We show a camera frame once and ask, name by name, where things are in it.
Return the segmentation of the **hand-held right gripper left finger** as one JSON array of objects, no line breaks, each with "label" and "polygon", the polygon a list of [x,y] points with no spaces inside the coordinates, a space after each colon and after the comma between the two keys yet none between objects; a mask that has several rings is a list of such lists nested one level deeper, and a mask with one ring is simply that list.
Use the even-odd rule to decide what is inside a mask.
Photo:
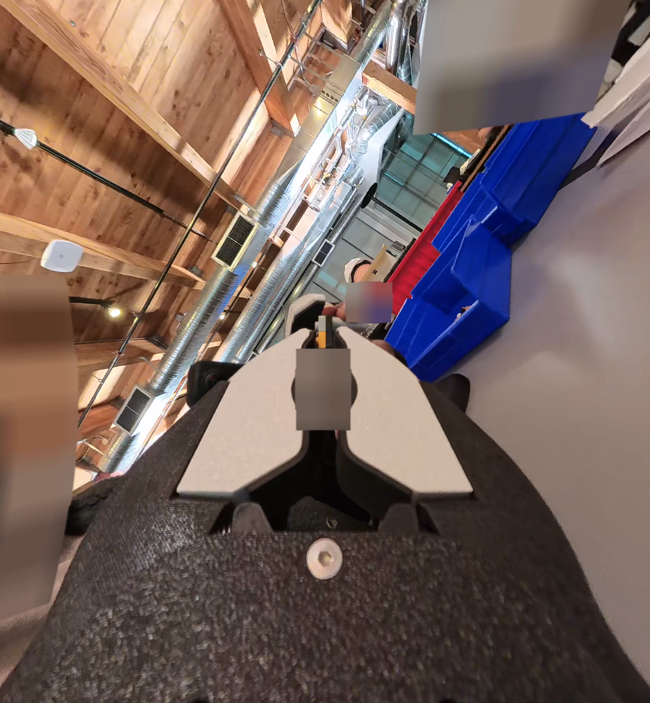
[{"label": "hand-held right gripper left finger", "polygon": [[251,359],[231,380],[178,483],[183,498],[243,501],[302,459],[296,429],[296,351],[310,339],[299,330]]}]

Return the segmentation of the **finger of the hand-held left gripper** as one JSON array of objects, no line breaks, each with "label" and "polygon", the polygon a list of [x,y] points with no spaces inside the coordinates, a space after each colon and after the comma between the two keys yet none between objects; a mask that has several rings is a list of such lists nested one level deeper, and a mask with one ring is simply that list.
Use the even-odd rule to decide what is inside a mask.
[{"label": "finger of the hand-held left gripper", "polygon": [[299,330],[309,332],[317,329],[319,318],[329,303],[322,294],[305,294],[297,298],[288,308],[285,316],[285,336]]}]

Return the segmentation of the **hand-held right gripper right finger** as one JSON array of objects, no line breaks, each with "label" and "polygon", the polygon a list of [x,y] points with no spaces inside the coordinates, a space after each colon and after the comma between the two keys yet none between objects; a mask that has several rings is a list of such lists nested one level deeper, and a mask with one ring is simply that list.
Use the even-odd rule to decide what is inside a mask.
[{"label": "hand-held right gripper right finger", "polygon": [[350,429],[339,432],[345,455],[412,498],[470,496],[472,485],[416,376],[394,355],[348,327],[356,399]]}]

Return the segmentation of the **red storage bin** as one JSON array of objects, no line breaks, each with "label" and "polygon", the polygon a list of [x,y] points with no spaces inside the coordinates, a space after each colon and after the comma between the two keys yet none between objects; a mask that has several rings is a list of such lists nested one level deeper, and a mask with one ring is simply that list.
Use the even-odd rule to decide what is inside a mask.
[{"label": "red storage bin", "polygon": [[457,182],[423,232],[392,270],[388,282],[392,284],[392,312],[394,314],[398,314],[405,302],[411,298],[412,289],[440,255],[440,252],[433,246],[433,240],[439,234],[461,197],[461,183]]}]

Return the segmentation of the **thin dark ceiling pipe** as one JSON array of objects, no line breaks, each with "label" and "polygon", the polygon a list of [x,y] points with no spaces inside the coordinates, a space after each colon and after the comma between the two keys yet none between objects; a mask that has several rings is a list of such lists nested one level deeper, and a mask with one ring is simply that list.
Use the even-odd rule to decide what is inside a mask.
[{"label": "thin dark ceiling pipe", "polygon": [[115,353],[115,356],[109,362],[105,375],[102,377],[101,381],[99,382],[99,385],[97,386],[96,390],[94,391],[94,394],[90,398],[87,406],[83,410],[82,414],[79,416],[78,429],[82,428],[83,423],[85,421],[85,418],[87,417],[88,413],[91,411],[98,394],[101,392],[103,386],[108,381],[110,373],[119,364],[119,360],[120,360],[121,356],[123,356],[126,347],[128,346],[128,344],[132,340],[137,327],[140,325],[143,318],[145,317],[146,312],[148,311],[148,308],[154,302],[154,299],[156,298],[156,296],[159,293],[159,290],[161,289],[161,286],[166,282],[166,279],[169,275],[169,271],[171,269],[171,266],[175,263],[175,260],[177,259],[178,255],[180,254],[181,249],[183,248],[184,244],[186,243],[186,241],[189,237],[189,234],[192,232],[198,219],[202,215],[204,207],[208,204],[208,202],[210,201],[210,198],[215,193],[219,180],[222,179],[224,172],[226,171],[227,167],[229,166],[229,163],[232,161],[234,155],[236,154],[242,140],[247,135],[247,132],[248,132],[249,128],[251,127],[257,114],[259,113],[261,106],[266,102],[270,93],[273,91],[274,86],[276,85],[276,83],[278,82],[279,78],[281,77],[281,75],[283,73],[283,70],[284,70],[284,67],[285,67],[287,61],[291,58],[296,46],[298,45],[299,40],[305,34],[306,29],[307,29],[308,25],[310,24],[314,13],[320,7],[321,3],[322,3],[322,1],[311,1],[307,7],[307,10],[305,11],[305,14],[303,14],[301,16],[298,29],[291,35],[292,38],[291,38],[284,54],[278,60],[276,66],[273,70],[273,73],[269,78],[268,83],[266,83],[265,88],[262,90],[262,93],[260,94],[259,101],[257,102],[256,106],[254,107],[253,111],[251,112],[247,123],[245,123],[245,125],[243,126],[242,131],[241,131],[239,137],[237,138],[236,142],[231,147],[231,150],[228,153],[224,164],[221,166],[220,170],[217,172],[217,176],[215,177],[215,181],[209,186],[205,196],[199,202],[195,213],[192,215],[190,221],[186,224],[185,232],[184,232],[183,236],[180,238],[177,245],[175,246],[175,249],[172,251],[172,254],[169,257],[168,262],[165,264],[165,266],[161,270],[160,277],[156,281],[156,283],[154,284],[154,287],[152,288],[151,292],[148,294],[147,298],[145,299],[145,302],[143,303],[142,308],[140,309],[139,312],[137,312],[134,315],[134,321],[132,322],[131,326],[128,328],[126,336],[122,339],[121,344],[119,346],[119,349]]}]

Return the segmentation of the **white ceiling access point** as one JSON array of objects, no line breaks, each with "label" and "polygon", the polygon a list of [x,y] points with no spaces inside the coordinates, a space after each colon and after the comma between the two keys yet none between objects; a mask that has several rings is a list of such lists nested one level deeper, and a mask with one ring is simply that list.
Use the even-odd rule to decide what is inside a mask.
[{"label": "white ceiling access point", "polygon": [[40,266],[55,273],[69,274],[81,265],[84,248],[71,241],[51,240],[40,257]]}]

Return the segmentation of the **empty blue storage bin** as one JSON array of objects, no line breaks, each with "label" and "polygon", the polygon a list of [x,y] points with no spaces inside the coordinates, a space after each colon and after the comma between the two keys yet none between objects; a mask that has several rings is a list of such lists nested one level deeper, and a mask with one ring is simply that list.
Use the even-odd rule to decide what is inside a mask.
[{"label": "empty blue storage bin", "polygon": [[469,223],[510,248],[541,220],[593,136],[584,113],[523,122],[508,132],[432,241],[441,252]]}]

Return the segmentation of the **torn white paper bag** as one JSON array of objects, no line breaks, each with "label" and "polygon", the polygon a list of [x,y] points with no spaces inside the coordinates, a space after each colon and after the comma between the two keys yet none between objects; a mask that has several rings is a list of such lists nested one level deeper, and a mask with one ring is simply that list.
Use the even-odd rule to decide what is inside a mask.
[{"label": "torn white paper bag", "polygon": [[595,131],[578,163],[601,151],[602,165],[650,133],[650,38],[582,120]]}]

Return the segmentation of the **silver ventilation duct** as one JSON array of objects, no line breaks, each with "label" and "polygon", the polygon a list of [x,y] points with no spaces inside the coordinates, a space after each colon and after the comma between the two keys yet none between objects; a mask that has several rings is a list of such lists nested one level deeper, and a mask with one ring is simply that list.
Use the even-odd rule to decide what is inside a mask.
[{"label": "silver ventilation duct", "polygon": [[234,323],[215,355],[216,361],[243,363],[277,314],[286,295],[317,253],[320,244],[342,209],[356,195],[364,179],[357,169],[340,183],[318,213],[308,211],[310,223],[303,234],[293,233],[268,268],[255,293]]},{"label": "silver ventilation duct", "polygon": [[108,446],[107,456],[101,466],[106,473],[126,472],[141,453],[145,441],[171,402],[190,365],[194,363],[210,333],[218,326],[221,314],[249,272],[251,264],[301,195],[307,179],[320,162],[326,145],[343,122],[346,111],[362,84],[363,69],[382,41],[385,41],[386,67],[399,67],[400,47],[395,45],[395,41],[406,41],[410,20],[405,19],[404,13],[410,7],[415,7],[415,1],[381,2],[352,53],[338,58],[333,74],[315,99],[303,126],[258,201],[257,232],[234,271],[220,265],[214,270],[200,291],[197,302],[180,322],[177,334],[154,374],[140,385],[156,398],[147,409],[135,435],[128,436],[119,429],[113,443]]}]

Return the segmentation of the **duct vent grille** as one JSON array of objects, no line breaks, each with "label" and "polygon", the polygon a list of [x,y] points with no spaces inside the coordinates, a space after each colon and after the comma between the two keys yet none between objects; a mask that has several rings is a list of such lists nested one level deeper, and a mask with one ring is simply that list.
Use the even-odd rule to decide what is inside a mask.
[{"label": "duct vent grille", "polygon": [[135,385],[127,400],[120,407],[113,425],[128,436],[135,435],[147,409],[156,396],[140,385]]},{"label": "duct vent grille", "polygon": [[221,267],[234,271],[258,227],[259,224],[253,219],[242,213],[235,214],[216,244],[211,259]]}]

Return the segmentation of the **black ceiling rail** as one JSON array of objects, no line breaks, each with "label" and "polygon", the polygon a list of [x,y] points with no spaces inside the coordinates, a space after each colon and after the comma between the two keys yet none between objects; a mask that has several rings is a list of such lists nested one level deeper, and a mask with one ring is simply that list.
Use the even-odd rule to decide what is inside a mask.
[{"label": "black ceiling rail", "polygon": [[[13,125],[5,122],[0,118],[0,133],[3,134],[6,137],[14,138],[13,137],[13,128],[15,128]],[[128,190],[124,188],[123,186],[117,184],[116,182],[107,179],[105,176],[102,176],[101,174],[97,173],[96,171],[92,171],[91,169],[87,168],[83,164],[77,162],[76,160],[66,156],[65,154],[57,151],[54,149],[52,146],[41,142],[39,139],[39,144],[37,148],[34,148],[30,151],[39,151],[42,153],[45,153],[55,159],[56,161],[71,167],[73,170],[77,171],[78,173],[92,179],[96,183],[101,184],[102,186],[105,186],[108,189],[113,190],[114,192],[120,194],[121,196],[135,202],[138,205],[141,205],[145,209],[148,209],[152,211],[155,215],[160,216],[162,219],[165,219],[177,226],[180,226],[182,228],[187,228],[188,224],[184,223],[181,219],[171,215],[170,213],[166,212],[164,209],[162,209],[160,206],[155,205],[154,203],[150,202],[149,200],[142,198],[138,196],[136,193],[132,192],[131,190]]]}]

